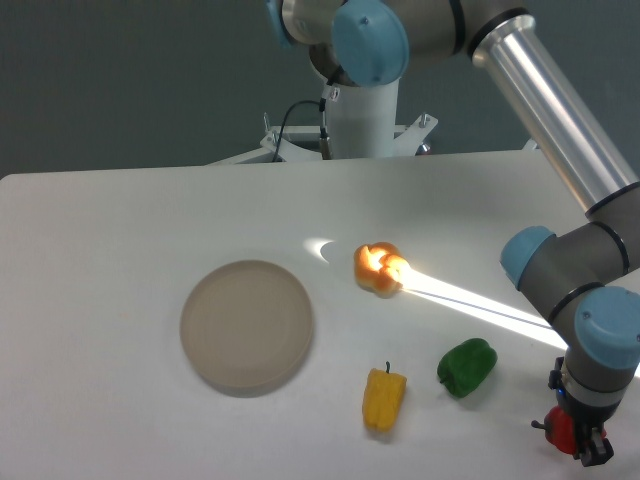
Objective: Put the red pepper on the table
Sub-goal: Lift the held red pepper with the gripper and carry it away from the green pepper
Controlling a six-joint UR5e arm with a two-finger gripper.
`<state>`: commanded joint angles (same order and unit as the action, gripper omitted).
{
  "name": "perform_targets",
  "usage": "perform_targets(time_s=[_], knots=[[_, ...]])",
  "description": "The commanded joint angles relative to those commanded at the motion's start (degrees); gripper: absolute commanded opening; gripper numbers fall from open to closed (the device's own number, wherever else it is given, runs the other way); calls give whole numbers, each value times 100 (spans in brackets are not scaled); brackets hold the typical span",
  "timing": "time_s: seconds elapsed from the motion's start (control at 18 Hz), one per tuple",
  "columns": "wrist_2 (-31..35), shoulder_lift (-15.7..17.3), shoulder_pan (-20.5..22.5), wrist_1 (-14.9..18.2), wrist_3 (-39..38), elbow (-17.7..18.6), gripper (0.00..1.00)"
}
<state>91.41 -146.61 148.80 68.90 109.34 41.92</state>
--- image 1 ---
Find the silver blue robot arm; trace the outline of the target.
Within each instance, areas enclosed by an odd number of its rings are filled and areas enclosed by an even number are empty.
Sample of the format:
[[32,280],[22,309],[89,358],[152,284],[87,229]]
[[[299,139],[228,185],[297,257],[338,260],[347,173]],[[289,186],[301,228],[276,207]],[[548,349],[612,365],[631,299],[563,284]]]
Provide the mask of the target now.
[[465,53],[488,72],[587,219],[561,236],[524,229],[500,257],[567,346],[549,375],[557,406],[540,427],[584,466],[606,463],[605,424],[639,364],[639,297],[617,285],[639,266],[639,179],[538,40],[534,17],[519,1],[270,1],[266,9],[279,42],[306,45],[325,79],[327,159],[397,153],[395,114],[375,107],[412,59]]

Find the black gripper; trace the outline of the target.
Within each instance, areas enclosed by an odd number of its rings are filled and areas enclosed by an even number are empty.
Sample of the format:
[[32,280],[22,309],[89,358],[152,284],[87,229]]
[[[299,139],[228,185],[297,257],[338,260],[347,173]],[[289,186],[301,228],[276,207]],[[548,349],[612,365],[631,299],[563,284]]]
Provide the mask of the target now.
[[564,366],[563,357],[555,359],[548,387],[555,392],[561,410],[574,421],[574,459],[583,467],[606,464],[613,457],[613,447],[606,438],[604,427],[609,419],[609,394],[591,390],[578,382]]

